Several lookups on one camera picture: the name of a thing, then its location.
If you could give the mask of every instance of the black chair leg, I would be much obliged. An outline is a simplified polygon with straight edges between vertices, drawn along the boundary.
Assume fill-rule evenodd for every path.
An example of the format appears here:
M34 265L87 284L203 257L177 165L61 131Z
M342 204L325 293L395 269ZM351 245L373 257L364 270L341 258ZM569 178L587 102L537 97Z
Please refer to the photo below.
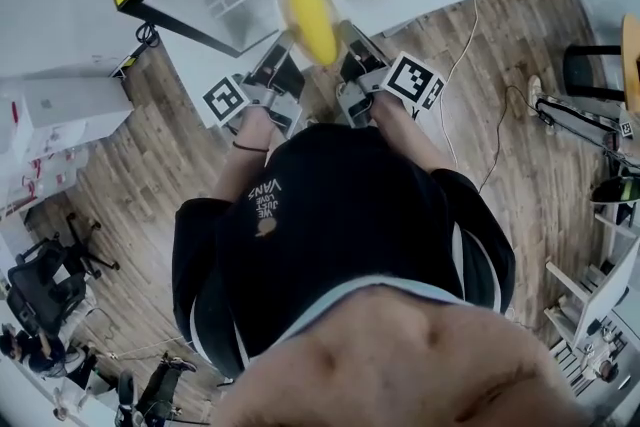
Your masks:
M570 45L568 55L622 55L620 45Z
M82 242L84 243L85 246L89 245L89 242L91 242L91 237L93 237L94 232L96 231L100 231L102 229L102 225L99 222L95 222L91 225L91 228L89 228L89 235L87 235L87 238L85 238Z
M120 270L120 264L118 262L113 262L113 263L107 263L104 260L98 258L96 255L93 255L89 252L87 252L84 255L84 258L86 258L87 260L90 260L92 262L96 262L100 265L103 265L105 267L108 267L109 269L112 269L114 271Z
M82 244L83 242L80 240L80 237L78 237L78 232L76 232L75 226L73 226L73 221L75 220L76 220L76 214L73 212L70 213L67 216L67 226L69 227L69 232L73 237L73 242L76 244Z
M598 100L613 100L616 102L624 102L624 91L617 89L607 89L605 87L592 86L565 86L567 95L583 96L585 98L596 98Z

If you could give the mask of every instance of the white cable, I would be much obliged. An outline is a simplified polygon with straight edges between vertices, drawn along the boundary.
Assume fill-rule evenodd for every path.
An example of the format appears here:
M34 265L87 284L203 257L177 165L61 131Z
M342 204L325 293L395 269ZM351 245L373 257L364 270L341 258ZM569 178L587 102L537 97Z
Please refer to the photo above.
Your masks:
M467 44L464 46L464 48L462 49L462 54L460 54L460 57L458 57L458 60L454 63L453 67L451 68L451 71L449 72L449 76L447 77L447 83L445 84L448 85L449 81L451 80L451 76L453 75L453 72L456 70L456 68L458 67L458 64L460 64L460 61L462 61L462 59L464 58L464 56L467 53L467 50L469 50L469 46L471 45L471 41L473 40L473 36L476 33L476 28L478 27L478 4L476 2L476 0L473 0L473 11L475 13L475 21L473 22L473 27L471 29L471 34L469 34L469 39L467 40ZM453 155L453 160L456 163L456 169L458 168L458 157L456 157L456 152L453 150L453 145L451 144L451 139L449 139L449 134L447 134L447 129L444 126L444 113L443 113L443 102L444 102L444 93L446 92L446 88L442 91L442 94L440 95L440 124L442 126L442 132L444 133L444 137L447 140L447 144L449 145L449 151L451 151L451 155Z
M184 338L184 336L176 336L175 338L169 338L168 340L163 340L161 342L154 343L153 345L146 345L145 347L140 347L138 349L133 349L131 351L123 352L122 354L115 354L114 352L110 352L107 355L110 356L111 359L118 360L122 356L127 356L129 354L133 354L134 352L140 352L140 351L144 351L146 349L152 349L154 347L158 347L158 345L164 345L164 344L167 344L169 342L175 342L176 340L182 340L183 338Z

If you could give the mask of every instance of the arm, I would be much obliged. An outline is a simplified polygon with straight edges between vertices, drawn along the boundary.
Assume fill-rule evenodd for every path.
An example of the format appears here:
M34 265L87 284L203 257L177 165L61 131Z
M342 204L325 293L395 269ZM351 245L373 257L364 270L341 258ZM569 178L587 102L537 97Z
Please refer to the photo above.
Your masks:
M268 150L275 125L262 107L249 107L235 142L241 146ZM235 202L264 169L267 153L231 148L211 197Z
M47 335L41 329L38 331L38 336L40 337L40 343L42 344L42 354L45 358L51 359L51 345L49 344Z
M420 126L391 93L375 95L371 116L389 146L427 173L436 169L455 171L455 165L431 142Z
M55 388L53 390L53 402L55 403L57 408L62 407L62 391L60 391L60 388Z
M91 397L93 394L90 392L87 392L84 394L84 397L82 397L80 399L80 402L78 402L78 411L81 411L82 408L84 407L84 405L87 403L87 400L89 400L89 397Z
M13 324L2 324L2 332L9 333L13 337L16 337L18 335L18 333L16 332L16 328L13 327Z

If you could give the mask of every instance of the white table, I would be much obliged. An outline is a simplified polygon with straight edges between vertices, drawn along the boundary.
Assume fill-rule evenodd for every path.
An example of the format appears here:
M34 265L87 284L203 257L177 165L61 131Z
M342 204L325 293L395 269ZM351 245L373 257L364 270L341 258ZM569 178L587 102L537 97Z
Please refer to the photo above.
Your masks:
M414 20L463 0L344 0L351 21L367 36ZM206 45L174 32L159 29L162 41L182 84L204 125L215 125L215 117L203 96L224 76L246 74L253 70L277 38L272 35L238 58L230 57ZM305 70L312 64L294 48L296 65Z

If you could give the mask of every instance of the wooden floor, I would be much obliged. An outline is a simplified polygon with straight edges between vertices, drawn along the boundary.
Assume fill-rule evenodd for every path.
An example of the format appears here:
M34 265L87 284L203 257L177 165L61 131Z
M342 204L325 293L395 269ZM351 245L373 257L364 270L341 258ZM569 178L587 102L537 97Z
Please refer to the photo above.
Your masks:
M493 163L506 87L525 91L528 77L538 74L546 91L556 91L564 48L592 43L592 35L579 0L477 0L477 5L476 35L445 90L444 110L460 170L480 184ZM473 2L467 1L377 42L390 56L406 50L447 75L468 38L473 13ZM304 92L303 104L321 120L337 113L335 71L312 73ZM106 271L92 285L104 313L94 313L79 338L118 354L179 336L170 283L174 213L183 201L208 194L228 150L220 132L200 123L162 47L143 54L125 87L135 112L114 136L94 146L75 190L37 207L31 218L40 234L57 229L63 239L63 219L70 211L85 226L89 219L103 224L95 251L119 261L122 270ZM571 275L599 246L587 197L601 158L572 137L546 135L517 92L511 90L507 102L502 151L483 197L517 255L516 318L550 342L553 333L544 326L542 310L560 288L545 273L545 261L550 258ZM446 148L437 109L421 122ZM102 366L112 373L131 369L144 384L165 350L201 368L185 375L176 397L183 418L199 420L209 407L205 401L215 409L219 377L182 342Z

